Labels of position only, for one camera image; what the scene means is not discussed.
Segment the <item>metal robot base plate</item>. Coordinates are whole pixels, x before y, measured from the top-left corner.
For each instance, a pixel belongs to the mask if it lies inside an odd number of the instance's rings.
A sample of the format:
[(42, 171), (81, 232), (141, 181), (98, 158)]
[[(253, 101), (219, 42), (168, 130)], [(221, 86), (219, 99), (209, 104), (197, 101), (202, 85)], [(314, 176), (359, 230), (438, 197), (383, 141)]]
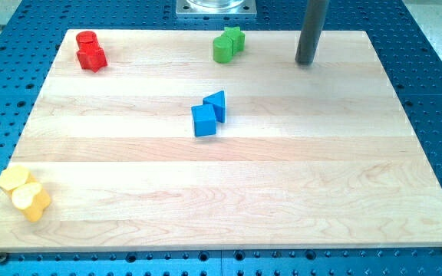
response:
[(256, 0), (176, 0), (178, 18), (256, 17)]

